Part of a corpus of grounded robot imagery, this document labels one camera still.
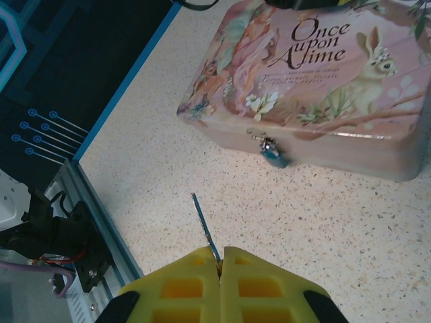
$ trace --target tin lid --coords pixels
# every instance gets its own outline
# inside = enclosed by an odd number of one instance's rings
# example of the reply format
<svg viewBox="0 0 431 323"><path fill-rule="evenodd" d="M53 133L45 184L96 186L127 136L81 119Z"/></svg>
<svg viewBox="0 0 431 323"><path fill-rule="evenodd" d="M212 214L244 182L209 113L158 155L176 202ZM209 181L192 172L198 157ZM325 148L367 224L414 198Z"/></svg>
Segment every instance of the tin lid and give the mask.
<svg viewBox="0 0 431 323"><path fill-rule="evenodd" d="M199 124L400 139L416 129L431 74L430 28L401 1L294 11L229 9L178 115Z"/></svg>

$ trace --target speckled countertop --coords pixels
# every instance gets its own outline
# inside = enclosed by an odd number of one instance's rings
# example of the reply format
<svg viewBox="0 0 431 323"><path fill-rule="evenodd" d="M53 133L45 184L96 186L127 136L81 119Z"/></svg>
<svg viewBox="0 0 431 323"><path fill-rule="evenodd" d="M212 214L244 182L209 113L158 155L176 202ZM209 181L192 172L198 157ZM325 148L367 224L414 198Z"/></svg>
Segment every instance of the speckled countertop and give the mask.
<svg viewBox="0 0 431 323"><path fill-rule="evenodd" d="M81 160L144 273L205 238L322 285L350 322L431 322L430 147L395 183L219 148L176 117L224 13L182 9Z"/></svg>

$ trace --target screw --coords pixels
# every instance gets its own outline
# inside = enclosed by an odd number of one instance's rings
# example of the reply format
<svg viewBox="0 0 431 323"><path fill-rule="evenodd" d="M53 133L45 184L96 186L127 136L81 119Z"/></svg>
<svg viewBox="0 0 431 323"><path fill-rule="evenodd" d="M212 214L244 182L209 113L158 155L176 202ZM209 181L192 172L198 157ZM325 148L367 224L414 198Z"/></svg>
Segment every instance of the screw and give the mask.
<svg viewBox="0 0 431 323"><path fill-rule="evenodd" d="M91 278L95 278L97 276L97 271L90 270L88 271L88 276Z"/></svg>

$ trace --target white robot part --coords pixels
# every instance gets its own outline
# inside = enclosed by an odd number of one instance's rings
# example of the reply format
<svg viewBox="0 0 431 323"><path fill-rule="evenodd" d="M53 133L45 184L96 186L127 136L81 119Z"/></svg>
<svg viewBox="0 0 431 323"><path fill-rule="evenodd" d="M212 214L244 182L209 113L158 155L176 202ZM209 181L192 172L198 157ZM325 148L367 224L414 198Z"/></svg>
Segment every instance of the white robot part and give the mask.
<svg viewBox="0 0 431 323"><path fill-rule="evenodd" d="M31 198L25 184L0 169L0 231L22 223L21 218L28 212Z"/></svg>

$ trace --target rabbit illustration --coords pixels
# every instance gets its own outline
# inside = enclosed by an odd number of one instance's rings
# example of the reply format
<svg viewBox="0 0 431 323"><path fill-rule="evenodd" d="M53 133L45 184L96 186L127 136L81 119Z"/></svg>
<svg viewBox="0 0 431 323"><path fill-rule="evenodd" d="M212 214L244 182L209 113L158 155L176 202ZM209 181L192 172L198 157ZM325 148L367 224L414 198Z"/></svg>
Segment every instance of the rabbit illustration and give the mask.
<svg viewBox="0 0 431 323"><path fill-rule="evenodd" d="M383 93L383 79L397 72L395 60L381 46L381 36L377 27L366 36L356 34L358 46L367 54L368 60L357 77L331 91L319 104L319 110L332 118L361 115L376 111L374 102Z"/></svg>

